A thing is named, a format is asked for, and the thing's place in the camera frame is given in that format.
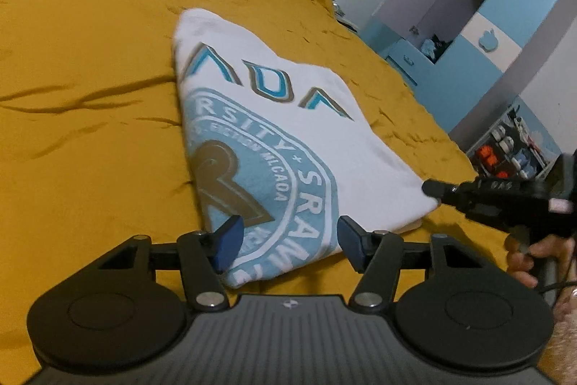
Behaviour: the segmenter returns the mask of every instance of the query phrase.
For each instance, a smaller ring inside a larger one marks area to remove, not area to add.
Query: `metal screw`
[[[220,292],[202,292],[196,296],[196,302],[205,307],[216,307],[224,302],[224,296]]]
[[[376,307],[383,302],[383,298],[374,292],[361,292],[355,295],[355,302],[363,307]]]

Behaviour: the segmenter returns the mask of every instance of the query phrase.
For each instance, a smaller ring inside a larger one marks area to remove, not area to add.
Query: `wrinkled fabric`
[[[278,56],[347,83],[373,131],[422,178],[475,176],[402,78],[333,17],[331,0],[0,0],[0,383],[38,363],[31,303],[135,234],[198,229],[171,64],[187,8],[208,9]],[[504,234],[441,207],[405,235],[445,232],[505,266]],[[340,293],[359,279],[342,255],[243,292]],[[399,293],[421,281],[403,274]],[[176,273],[158,280],[182,295]]]

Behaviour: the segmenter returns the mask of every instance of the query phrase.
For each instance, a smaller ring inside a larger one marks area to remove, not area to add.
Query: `printed graphic on shirt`
[[[257,95],[277,103],[292,103],[295,101],[291,79],[285,71],[260,66],[245,60],[242,63],[249,71],[250,88]],[[243,85],[233,67],[213,47],[204,43],[198,43],[190,53],[184,73],[178,79],[179,83],[183,83],[199,73],[203,67],[207,67],[213,73],[221,75],[227,82],[235,83],[239,86]],[[298,102],[300,108],[311,110],[316,109],[319,105],[326,106],[340,116],[353,120],[344,108],[320,87],[311,87]]]
[[[270,279],[337,247],[330,169],[301,141],[212,89],[183,103],[187,153],[205,224],[245,220],[229,286]]]

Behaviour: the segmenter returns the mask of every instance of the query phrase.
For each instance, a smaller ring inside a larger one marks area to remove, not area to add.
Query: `black cable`
[[[550,290],[563,290],[566,287],[577,286],[577,281],[565,281],[565,282],[556,282],[555,284],[549,284],[549,286],[545,287],[538,287],[536,290],[540,294],[544,294],[549,292]]]

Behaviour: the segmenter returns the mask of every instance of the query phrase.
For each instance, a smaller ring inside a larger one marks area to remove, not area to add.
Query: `black circular pad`
[[[185,323],[176,294],[152,281],[100,281],[82,289],[65,282],[33,304],[28,334],[36,354],[51,366],[110,373],[164,351]]]
[[[400,334],[417,351],[456,369],[490,371],[536,361],[553,332],[547,304],[502,272],[449,270],[397,303]]]

